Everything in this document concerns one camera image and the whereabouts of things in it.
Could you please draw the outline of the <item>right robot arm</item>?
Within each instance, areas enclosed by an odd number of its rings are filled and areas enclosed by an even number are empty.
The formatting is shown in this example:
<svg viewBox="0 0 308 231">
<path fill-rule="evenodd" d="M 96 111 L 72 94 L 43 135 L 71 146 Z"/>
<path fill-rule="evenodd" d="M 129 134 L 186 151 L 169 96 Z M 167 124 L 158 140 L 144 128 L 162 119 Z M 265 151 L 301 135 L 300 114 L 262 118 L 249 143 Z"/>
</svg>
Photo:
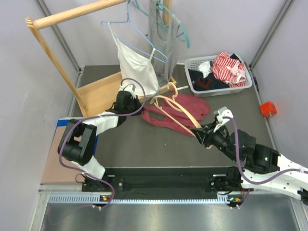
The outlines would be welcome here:
<svg viewBox="0 0 308 231">
<path fill-rule="evenodd" d="M 264 190 L 281 193 L 303 204 L 308 203 L 308 169 L 265 145 L 255 137 L 237 130 L 230 134 L 226 126 L 214 130 L 214 124 L 193 128 L 192 133 L 205 148 L 215 146 L 236 167 L 228 168 L 225 186 L 229 190 Z"/>
</svg>

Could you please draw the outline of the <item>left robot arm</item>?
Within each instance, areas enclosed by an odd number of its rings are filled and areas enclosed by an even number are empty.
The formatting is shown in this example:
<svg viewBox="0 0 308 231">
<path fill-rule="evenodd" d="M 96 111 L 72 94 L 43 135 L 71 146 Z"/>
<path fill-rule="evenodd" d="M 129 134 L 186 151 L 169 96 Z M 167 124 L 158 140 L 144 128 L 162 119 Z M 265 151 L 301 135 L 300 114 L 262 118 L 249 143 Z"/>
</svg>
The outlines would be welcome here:
<svg viewBox="0 0 308 231">
<path fill-rule="evenodd" d="M 105 112 L 88 119 L 68 120 L 57 149 L 60 164 L 64 166 L 64 158 L 75 165 L 73 169 L 93 178 L 92 185 L 97 190 L 106 190 L 109 186 L 109 179 L 104 176 L 106 170 L 94 156 L 98 136 L 123 124 L 127 116 L 138 116 L 142 111 L 138 96 L 128 90 L 121 90 L 111 108 Z"/>
</svg>

